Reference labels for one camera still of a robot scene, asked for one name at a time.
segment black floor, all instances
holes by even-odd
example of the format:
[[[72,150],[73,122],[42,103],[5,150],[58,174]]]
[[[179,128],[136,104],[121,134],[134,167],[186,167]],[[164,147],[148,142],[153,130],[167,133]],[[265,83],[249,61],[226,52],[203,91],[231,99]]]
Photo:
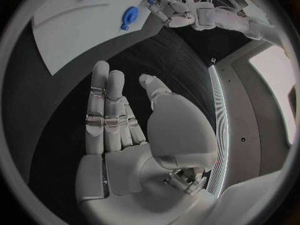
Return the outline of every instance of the black floor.
[[[206,115],[215,129],[215,107],[207,65],[174,31],[163,28],[153,38],[109,61],[111,70],[125,74],[123,94],[146,134],[150,102],[139,84],[141,73],[155,75]],[[75,177],[85,154],[85,115],[91,76],[66,97],[45,127],[31,164],[29,186],[38,198],[71,225],[85,219],[75,200]]]

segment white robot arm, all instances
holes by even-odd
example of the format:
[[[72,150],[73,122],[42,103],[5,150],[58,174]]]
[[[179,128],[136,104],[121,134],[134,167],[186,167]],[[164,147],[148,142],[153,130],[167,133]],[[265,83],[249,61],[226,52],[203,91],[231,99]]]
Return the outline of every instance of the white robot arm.
[[[241,32],[250,39],[263,39],[280,45],[272,25],[252,17],[239,16],[236,12],[228,10],[230,7],[215,7],[212,2],[194,0],[145,0],[144,4],[170,28],[191,25],[193,29],[202,31],[219,27]],[[166,6],[174,11],[171,17],[163,13]]]

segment blue plastic part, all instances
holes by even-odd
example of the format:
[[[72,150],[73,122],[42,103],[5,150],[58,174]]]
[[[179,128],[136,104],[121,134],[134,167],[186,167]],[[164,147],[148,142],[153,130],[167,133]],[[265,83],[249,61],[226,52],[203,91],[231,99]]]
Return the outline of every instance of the blue plastic part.
[[[139,16],[139,9],[135,6],[131,6],[130,8],[128,8],[122,17],[122,25],[121,25],[121,29],[122,30],[128,30],[129,29],[129,24],[134,23],[137,18]]]
[[[155,1],[154,0],[147,0],[147,2],[151,5],[155,4]]]

